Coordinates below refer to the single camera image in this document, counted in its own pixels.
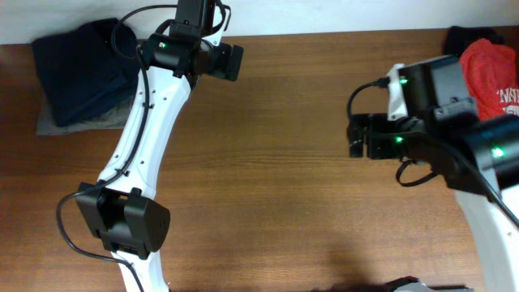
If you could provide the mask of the navy blue shorts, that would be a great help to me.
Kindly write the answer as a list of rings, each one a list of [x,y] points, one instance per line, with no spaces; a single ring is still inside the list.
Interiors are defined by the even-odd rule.
[[[134,32],[122,25],[111,46],[115,18],[81,25],[75,30],[43,36],[31,43],[36,75],[54,122],[66,127],[98,117],[136,90],[140,67]]]

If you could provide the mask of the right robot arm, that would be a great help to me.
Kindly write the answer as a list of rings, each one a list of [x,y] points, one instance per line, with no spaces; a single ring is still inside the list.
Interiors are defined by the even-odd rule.
[[[397,64],[374,85],[388,91],[388,108],[348,114],[350,155],[429,165],[468,221],[487,289],[517,290],[517,116],[483,121],[452,55]]]

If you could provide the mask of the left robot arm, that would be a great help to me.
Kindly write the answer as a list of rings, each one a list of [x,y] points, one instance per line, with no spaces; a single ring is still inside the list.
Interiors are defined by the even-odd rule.
[[[136,49],[138,85],[114,154],[94,184],[72,194],[94,238],[119,265],[128,291],[167,291],[160,249],[169,210],[157,178],[175,121],[202,75],[235,81],[243,49],[222,42],[231,9],[221,1],[179,1]]]

